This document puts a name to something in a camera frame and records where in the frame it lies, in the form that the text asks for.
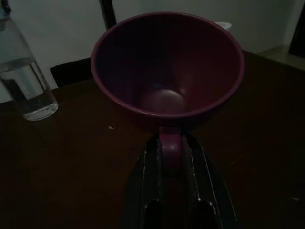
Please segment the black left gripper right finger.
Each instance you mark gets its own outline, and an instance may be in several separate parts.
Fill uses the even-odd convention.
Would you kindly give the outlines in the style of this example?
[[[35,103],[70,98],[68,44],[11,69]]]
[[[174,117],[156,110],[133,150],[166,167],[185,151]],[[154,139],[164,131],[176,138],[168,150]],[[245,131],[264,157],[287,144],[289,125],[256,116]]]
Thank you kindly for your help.
[[[182,138],[188,229],[237,229],[239,223],[221,175],[190,134]]]

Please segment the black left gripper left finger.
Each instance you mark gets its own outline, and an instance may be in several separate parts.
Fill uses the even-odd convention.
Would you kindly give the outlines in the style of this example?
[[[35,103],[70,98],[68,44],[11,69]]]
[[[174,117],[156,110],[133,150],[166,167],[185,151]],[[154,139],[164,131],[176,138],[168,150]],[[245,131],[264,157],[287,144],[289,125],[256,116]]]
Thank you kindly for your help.
[[[157,136],[145,144],[126,186],[124,229],[161,229],[163,223],[163,171]]]

